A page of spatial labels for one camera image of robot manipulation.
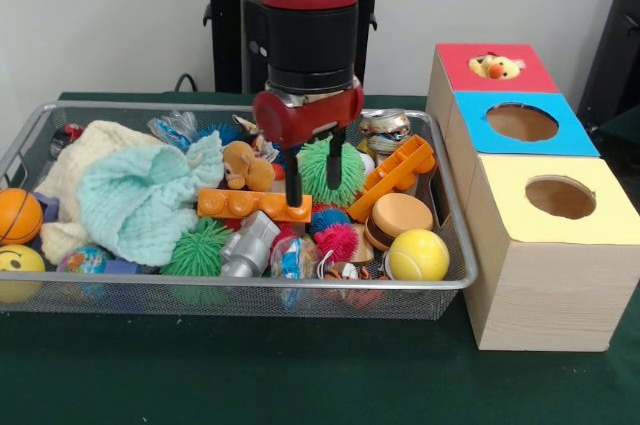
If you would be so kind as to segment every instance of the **metal basket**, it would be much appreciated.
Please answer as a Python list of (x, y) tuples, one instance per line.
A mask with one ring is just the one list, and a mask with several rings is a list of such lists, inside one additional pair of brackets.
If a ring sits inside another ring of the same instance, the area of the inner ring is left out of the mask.
[[(230, 122), (232, 114), (251, 118), (251, 109), (224, 105), (166, 105), (105, 102), (55, 102), (34, 112), (0, 161), (3, 186), (33, 190), (52, 165), (49, 145), (66, 123), (87, 125), (110, 120), (139, 131), (171, 110), (192, 111), (200, 127)], [(82, 275), (3, 272), (2, 287), (41, 283), (22, 303), (0, 303), (0, 311), (85, 312), (168, 315), (242, 315), (436, 320), (460, 289), (471, 285), (477, 266), (460, 209), (440, 130), (422, 112), (408, 111), (413, 131), (433, 144), (436, 169), (421, 176), (416, 196), (434, 211), (435, 227), (449, 247), (451, 265), (438, 282), (230, 279), (164, 275)], [(357, 124), (351, 143), (362, 137)], [(369, 267), (375, 277), (383, 260)]]

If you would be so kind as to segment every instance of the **orange toy block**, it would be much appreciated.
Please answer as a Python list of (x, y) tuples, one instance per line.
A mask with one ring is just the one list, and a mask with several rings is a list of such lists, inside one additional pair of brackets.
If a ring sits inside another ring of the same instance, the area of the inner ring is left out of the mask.
[(404, 191), (413, 186), (417, 174), (436, 166), (433, 148), (424, 138), (413, 135), (380, 164), (364, 182), (364, 193), (347, 209), (354, 220), (364, 223), (374, 203), (394, 188)]
[(200, 217), (244, 218), (257, 210), (264, 211), (274, 222), (309, 223), (311, 195), (303, 195), (298, 208), (287, 206), (284, 193), (203, 188), (198, 195)]

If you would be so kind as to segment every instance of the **wooden box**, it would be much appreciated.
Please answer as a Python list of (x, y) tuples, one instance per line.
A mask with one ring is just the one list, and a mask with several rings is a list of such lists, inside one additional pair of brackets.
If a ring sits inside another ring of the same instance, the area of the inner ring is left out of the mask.
[[(520, 74), (509, 80), (478, 76), (469, 60), (492, 53), (509, 57), (522, 65)], [(558, 92), (558, 87), (531, 45), (496, 43), (439, 43), (433, 57), (427, 112), (436, 118), (446, 138), (455, 92)]]
[(480, 349), (608, 348), (640, 277), (640, 217), (603, 160), (480, 155), (466, 217)]
[(598, 157), (559, 93), (456, 92), (445, 144), (463, 209), (481, 153)]

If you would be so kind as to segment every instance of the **orange basketball toy ball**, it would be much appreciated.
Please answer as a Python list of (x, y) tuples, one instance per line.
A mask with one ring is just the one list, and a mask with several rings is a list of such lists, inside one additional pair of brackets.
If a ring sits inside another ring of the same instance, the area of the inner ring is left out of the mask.
[(31, 241), (40, 231), (42, 219), (40, 202), (29, 192), (20, 188), (0, 192), (0, 244)]

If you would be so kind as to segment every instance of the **light blue knitted cloth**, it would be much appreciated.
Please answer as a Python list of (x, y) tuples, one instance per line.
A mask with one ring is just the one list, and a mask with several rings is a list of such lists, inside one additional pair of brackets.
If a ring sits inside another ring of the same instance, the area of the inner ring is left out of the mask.
[(186, 156), (170, 145), (127, 148), (85, 172), (78, 188), (82, 222), (115, 255), (161, 267), (196, 226), (198, 190), (216, 188), (223, 176), (218, 132), (192, 144)]

